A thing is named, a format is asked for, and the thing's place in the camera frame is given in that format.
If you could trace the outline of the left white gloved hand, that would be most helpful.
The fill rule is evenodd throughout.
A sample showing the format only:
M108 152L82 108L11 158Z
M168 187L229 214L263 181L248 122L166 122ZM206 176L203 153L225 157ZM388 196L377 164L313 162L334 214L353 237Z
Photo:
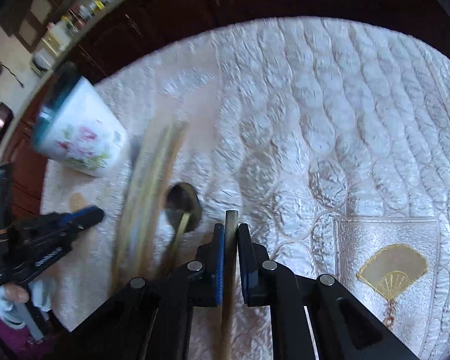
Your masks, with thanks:
M0 287L0 320L14 330L26 326L18 314L17 304L25 304L31 300L33 306L42 313L48 313L52 309L52 298L56 288L54 279L47 277L35 279L28 286L29 289L24 289L16 284L7 283Z

